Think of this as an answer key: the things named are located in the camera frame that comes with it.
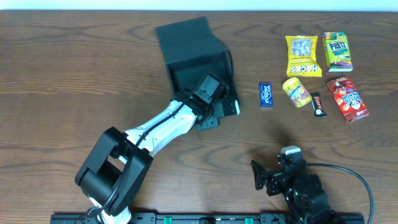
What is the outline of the black gift box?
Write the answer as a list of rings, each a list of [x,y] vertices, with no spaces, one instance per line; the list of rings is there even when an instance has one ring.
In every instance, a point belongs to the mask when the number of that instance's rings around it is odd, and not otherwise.
[[[238,99],[231,52],[212,33],[205,17],[159,26],[155,33],[173,95],[192,90],[212,73],[229,86],[227,99]]]

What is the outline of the red Hello Panda box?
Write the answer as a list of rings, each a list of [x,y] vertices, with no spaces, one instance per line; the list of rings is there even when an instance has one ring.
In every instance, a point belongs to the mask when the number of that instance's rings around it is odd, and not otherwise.
[[[369,116],[364,101],[348,76],[331,80],[326,86],[347,123]]]

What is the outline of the yellow Hacks candy bag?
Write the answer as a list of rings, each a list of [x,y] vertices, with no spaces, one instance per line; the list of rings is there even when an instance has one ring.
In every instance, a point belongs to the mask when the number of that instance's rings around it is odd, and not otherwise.
[[[322,69],[317,63],[317,35],[286,35],[288,77],[322,77]]]

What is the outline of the green Pretz snack box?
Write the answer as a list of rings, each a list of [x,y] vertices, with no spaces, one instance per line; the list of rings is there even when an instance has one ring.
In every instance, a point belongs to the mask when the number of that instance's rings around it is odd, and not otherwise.
[[[322,42],[329,72],[350,72],[353,70],[348,38],[344,32],[324,32]]]

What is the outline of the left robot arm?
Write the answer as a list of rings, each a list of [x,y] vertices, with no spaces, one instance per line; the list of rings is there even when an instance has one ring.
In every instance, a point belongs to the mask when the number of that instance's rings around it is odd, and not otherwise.
[[[107,129],[85,159],[75,183],[93,202],[87,221],[113,221],[127,210],[157,154],[170,141],[202,124],[214,105],[233,94],[233,79],[212,72],[189,89],[176,92],[170,104],[146,123],[124,132]]]

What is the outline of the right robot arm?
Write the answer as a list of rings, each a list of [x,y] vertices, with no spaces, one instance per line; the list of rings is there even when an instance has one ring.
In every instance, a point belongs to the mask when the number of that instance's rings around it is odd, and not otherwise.
[[[341,223],[341,218],[329,206],[319,176],[307,172],[301,152],[281,153],[278,162],[283,168],[265,170],[256,161],[251,161],[256,190],[266,188],[270,197],[283,195],[299,223]]]

